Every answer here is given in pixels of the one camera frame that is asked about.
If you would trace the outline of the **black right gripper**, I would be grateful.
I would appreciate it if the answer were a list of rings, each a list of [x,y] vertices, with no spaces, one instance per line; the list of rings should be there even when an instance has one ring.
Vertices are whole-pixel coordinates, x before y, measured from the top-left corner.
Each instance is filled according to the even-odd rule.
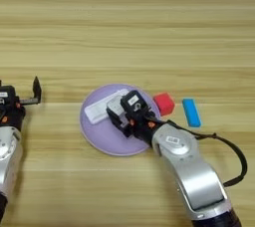
[[[123,110],[107,108],[112,124],[120,130],[125,137],[134,136],[151,145],[154,132],[159,128],[159,120],[152,111],[146,113],[127,113]]]

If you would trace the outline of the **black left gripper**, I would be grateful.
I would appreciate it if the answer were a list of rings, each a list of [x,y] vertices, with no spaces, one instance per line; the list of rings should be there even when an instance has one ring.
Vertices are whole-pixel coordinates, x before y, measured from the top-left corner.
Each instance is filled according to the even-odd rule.
[[[26,115],[25,106],[37,105],[41,102],[42,89],[38,77],[33,82],[34,97],[27,100],[15,99],[13,103],[3,103],[0,99],[0,127],[13,126],[21,130]]]

